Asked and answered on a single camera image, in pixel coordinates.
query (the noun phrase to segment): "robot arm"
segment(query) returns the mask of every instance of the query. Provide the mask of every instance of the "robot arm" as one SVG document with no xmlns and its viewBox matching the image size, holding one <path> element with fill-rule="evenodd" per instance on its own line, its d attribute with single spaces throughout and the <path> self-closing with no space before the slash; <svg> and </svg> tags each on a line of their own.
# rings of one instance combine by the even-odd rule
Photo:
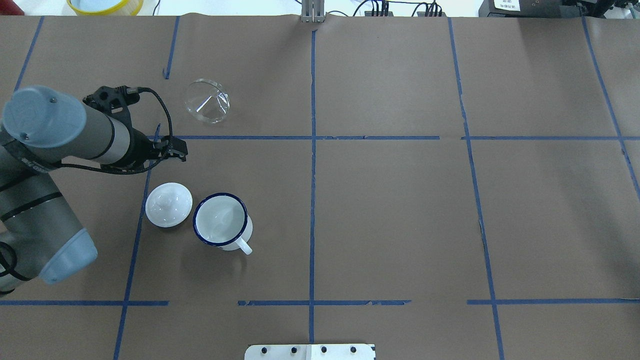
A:
<svg viewBox="0 0 640 360">
<path fill-rule="evenodd" d="M 128 106 L 140 92 L 154 94 L 170 133 L 150 141 L 131 125 Z M 97 257 L 97 250 L 47 174 L 76 167 L 108 174 L 139 174 L 167 158 L 186 160 L 187 147 L 173 137 L 171 120 L 149 88 L 103 86 L 83 99 L 44 86 L 16 91 L 0 126 L 0 297 L 40 276 L 54 284 Z M 67 156 L 93 160 L 100 169 L 63 164 Z"/>
</svg>

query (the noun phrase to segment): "white enamel mug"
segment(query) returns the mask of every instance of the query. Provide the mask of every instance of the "white enamel mug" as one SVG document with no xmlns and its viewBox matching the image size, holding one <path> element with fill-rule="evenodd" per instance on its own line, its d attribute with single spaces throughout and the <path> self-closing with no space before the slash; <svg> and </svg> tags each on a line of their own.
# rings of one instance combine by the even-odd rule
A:
<svg viewBox="0 0 640 360">
<path fill-rule="evenodd" d="M 249 255 L 247 244 L 253 232 L 253 222 L 246 206 L 230 193 L 215 193 L 206 197 L 196 207 L 193 230 L 202 242 L 225 251 L 242 249 Z"/>
</svg>

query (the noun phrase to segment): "white metal bracket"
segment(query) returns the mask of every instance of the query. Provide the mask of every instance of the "white metal bracket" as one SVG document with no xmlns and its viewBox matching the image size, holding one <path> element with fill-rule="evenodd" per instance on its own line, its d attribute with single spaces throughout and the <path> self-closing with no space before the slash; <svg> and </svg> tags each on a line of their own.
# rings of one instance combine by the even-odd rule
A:
<svg viewBox="0 0 640 360">
<path fill-rule="evenodd" d="M 244 360 L 376 360 L 372 344 L 251 345 Z"/>
<path fill-rule="evenodd" d="M 324 0 L 301 0 L 302 14 L 300 19 L 302 22 L 324 22 L 326 14 L 324 13 Z"/>
</svg>

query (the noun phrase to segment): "black electrical cable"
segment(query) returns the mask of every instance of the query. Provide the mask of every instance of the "black electrical cable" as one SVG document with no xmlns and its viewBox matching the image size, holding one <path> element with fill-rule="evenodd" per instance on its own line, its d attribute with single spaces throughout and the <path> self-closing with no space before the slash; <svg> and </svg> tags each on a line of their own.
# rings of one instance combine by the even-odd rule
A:
<svg viewBox="0 0 640 360">
<path fill-rule="evenodd" d="M 0 277 L 11 274 L 15 270 L 15 266 L 18 263 L 18 257 L 15 254 L 15 250 L 11 245 L 7 243 L 3 243 L 0 241 L 0 249 L 4 249 L 9 253 L 9 258 L 11 261 L 7 261 L 2 251 L 0 251 L 0 265 L 4 268 L 2 272 L 0 272 Z"/>
<path fill-rule="evenodd" d="M 167 110 L 166 105 L 164 104 L 164 101 L 162 100 L 162 98 L 160 98 L 160 95 L 158 95 L 158 93 L 151 89 L 151 88 L 138 88 L 138 92 L 142 93 L 142 92 L 148 92 L 153 94 L 156 99 L 158 100 L 158 102 L 160 102 L 160 105 L 162 106 L 162 109 L 164 110 L 164 114 L 166 115 L 166 121 L 169 124 L 169 141 L 173 140 L 173 124 L 171 122 L 171 115 L 169 115 L 169 110 Z M 160 159 L 158 159 L 156 162 L 150 164 L 149 166 L 145 167 L 145 168 L 141 168 L 139 170 L 125 170 L 125 171 L 117 171 L 117 170 L 105 170 L 103 168 L 95 168 L 95 167 L 87 167 L 84 165 L 78 165 L 78 164 L 67 164 L 67 163 L 60 163 L 57 166 L 58 167 L 67 167 L 67 168 L 78 168 L 81 170 L 89 170 L 89 171 L 93 171 L 93 172 L 102 172 L 103 174 L 112 174 L 112 175 L 135 175 L 135 174 L 142 174 L 143 172 L 147 172 L 151 169 L 153 169 L 154 167 L 158 166 L 158 164 L 160 164 L 160 162 L 162 162 L 163 160 L 166 160 L 167 156 L 164 156 Z"/>
<path fill-rule="evenodd" d="M 420 5 L 424 5 L 424 7 L 426 8 L 424 10 L 425 12 L 429 11 L 429 4 L 427 4 L 427 3 L 419 3 L 418 5 L 416 5 L 416 7 L 413 9 L 413 12 L 411 13 L 412 17 L 415 15 L 415 12 L 418 11 L 418 8 L 420 7 Z"/>
<path fill-rule="evenodd" d="M 93 171 L 93 172 L 102 172 L 103 174 L 111 174 L 111 175 L 136 175 L 136 174 L 142 174 L 143 172 L 147 172 L 151 169 L 153 169 L 154 167 L 158 166 L 158 164 L 160 164 L 160 162 L 162 162 L 163 160 L 166 160 L 166 158 L 161 158 L 158 159 L 156 162 L 154 162 L 153 164 L 145 167 L 145 168 L 141 168 L 140 170 L 128 170 L 128 171 L 116 171 L 116 170 L 104 170 L 103 168 L 95 168 L 95 167 L 87 167 L 84 165 L 78 165 L 78 164 L 60 164 L 60 167 L 68 167 L 68 168 L 78 168 L 81 170 L 89 170 L 89 171 Z"/>
<path fill-rule="evenodd" d="M 169 124 L 169 140 L 173 140 L 173 123 L 171 122 L 171 115 L 169 115 L 169 110 L 167 110 L 166 105 L 164 104 L 164 101 L 162 101 L 162 98 L 160 98 L 160 95 L 158 95 L 158 93 L 151 88 L 138 88 L 138 92 L 148 92 L 153 94 L 153 96 L 156 97 L 156 99 L 160 103 L 160 106 L 162 106 L 162 109 L 164 110 L 164 114 L 166 115 L 166 121 Z"/>
<path fill-rule="evenodd" d="M 429 17 L 442 16 L 442 7 L 434 1 L 433 4 L 431 4 L 431 6 L 429 7 L 428 14 L 425 14 L 425 16 L 429 16 Z"/>
<path fill-rule="evenodd" d="M 369 2 L 369 1 L 371 1 L 371 3 L 372 3 L 371 4 L 371 11 L 373 11 L 373 2 L 374 2 L 374 0 L 364 0 L 358 5 L 358 7 L 356 8 L 356 11 L 353 12 L 352 16 L 355 16 L 358 13 L 358 10 L 362 7 L 362 5 L 364 5 L 365 3 Z"/>
<path fill-rule="evenodd" d="M 409 2 L 409 1 L 393 1 L 393 0 L 390 0 L 390 1 L 387 1 L 387 2 L 388 3 L 394 3 L 394 4 L 422 4 L 422 3 L 412 3 L 412 2 Z"/>
<path fill-rule="evenodd" d="M 342 11 L 339 11 L 339 10 L 332 10 L 332 11 L 330 11 L 330 12 L 328 12 L 328 13 L 341 13 L 341 14 L 343 14 L 344 16 L 349 17 L 349 15 L 347 15 L 347 14 L 345 14 L 345 13 L 343 13 Z"/>
<path fill-rule="evenodd" d="M 156 16 L 156 10 L 158 9 L 158 6 L 160 6 L 160 1 L 162 1 L 162 0 L 158 0 L 158 3 L 156 4 L 156 7 L 154 8 L 154 12 L 151 13 L 151 16 Z"/>
<path fill-rule="evenodd" d="M 387 7 L 386 0 L 382 0 L 382 5 L 380 6 L 380 12 L 376 16 L 385 16 L 385 7 Z"/>
</svg>

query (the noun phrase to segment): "white lid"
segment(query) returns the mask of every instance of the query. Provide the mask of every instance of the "white lid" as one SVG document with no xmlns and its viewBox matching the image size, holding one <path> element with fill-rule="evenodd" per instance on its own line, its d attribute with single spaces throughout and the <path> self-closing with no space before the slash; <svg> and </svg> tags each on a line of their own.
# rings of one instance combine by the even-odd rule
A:
<svg viewBox="0 0 640 360">
<path fill-rule="evenodd" d="M 178 183 L 166 183 L 149 194 L 145 212 L 154 225 L 171 227 L 189 216 L 192 205 L 193 198 L 189 189 Z"/>
</svg>

